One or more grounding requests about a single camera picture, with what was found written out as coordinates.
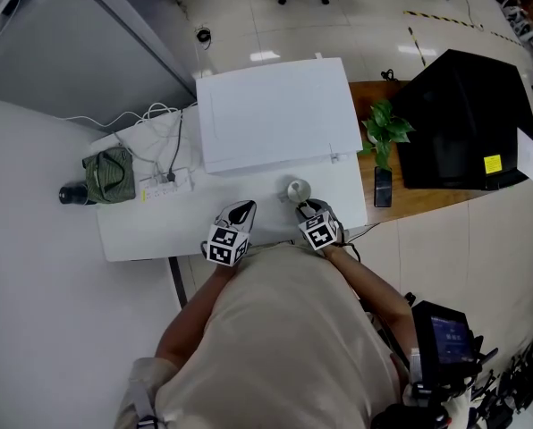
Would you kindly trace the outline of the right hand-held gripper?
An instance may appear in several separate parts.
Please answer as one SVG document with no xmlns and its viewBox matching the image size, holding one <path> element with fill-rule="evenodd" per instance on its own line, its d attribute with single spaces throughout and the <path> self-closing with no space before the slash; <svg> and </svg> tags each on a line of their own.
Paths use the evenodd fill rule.
<svg viewBox="0 0 533 429">
<path fill-rule="evenodd" d="M 332 207 L 325 201 L 310 198 L 295 209 L 299 230 L 313 250 L 324 250 L 329 246 L 345 245 L 344 228 Z"/>
</svg>

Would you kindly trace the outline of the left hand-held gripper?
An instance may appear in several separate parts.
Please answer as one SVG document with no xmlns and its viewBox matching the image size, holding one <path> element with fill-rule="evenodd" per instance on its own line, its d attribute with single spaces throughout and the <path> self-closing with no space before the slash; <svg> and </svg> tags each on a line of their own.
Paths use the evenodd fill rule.
<svg viewBox="0 0 533 429">
<path fill-rule="evenodd" d="M 205 259 L 216 265 L 234 267 L 250 246 L 257 204 L 245 200 L 226 206 L 211 225 L 207 240 L 200 249 Z"/>
</svg>

